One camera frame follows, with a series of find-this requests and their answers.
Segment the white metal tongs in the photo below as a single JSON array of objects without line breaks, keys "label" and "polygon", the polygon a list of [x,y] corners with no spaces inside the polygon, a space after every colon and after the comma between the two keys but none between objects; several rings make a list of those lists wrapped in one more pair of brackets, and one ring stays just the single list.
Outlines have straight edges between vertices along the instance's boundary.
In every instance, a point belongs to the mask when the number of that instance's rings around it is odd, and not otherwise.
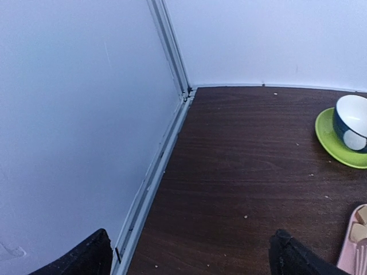
[{"label": "white metal tongs", "polygon": [[367,266],[366,239],[362,239],[356,247],[354,274],[366,275]]}]

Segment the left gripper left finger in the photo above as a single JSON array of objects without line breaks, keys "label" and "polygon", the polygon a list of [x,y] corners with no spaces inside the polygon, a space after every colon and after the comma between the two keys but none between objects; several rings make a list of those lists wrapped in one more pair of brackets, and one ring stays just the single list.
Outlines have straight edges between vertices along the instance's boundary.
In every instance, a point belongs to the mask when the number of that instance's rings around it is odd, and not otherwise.
[{"label": "left gripper left finger", "polygon": [[99,229],[65,255],[32,274],[109,275],[111,266],[111,241],[106,230]]}]

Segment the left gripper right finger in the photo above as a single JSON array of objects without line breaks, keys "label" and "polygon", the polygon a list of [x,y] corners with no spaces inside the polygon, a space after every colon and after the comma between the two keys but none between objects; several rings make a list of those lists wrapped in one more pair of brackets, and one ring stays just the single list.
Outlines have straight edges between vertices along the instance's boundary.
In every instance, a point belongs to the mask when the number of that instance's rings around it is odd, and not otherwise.
[{"label": "left gripper right finger", "polygon": [[268,258],[272,275],[346,274],[318,257],[284,229],[278,229],[271,236]]}]

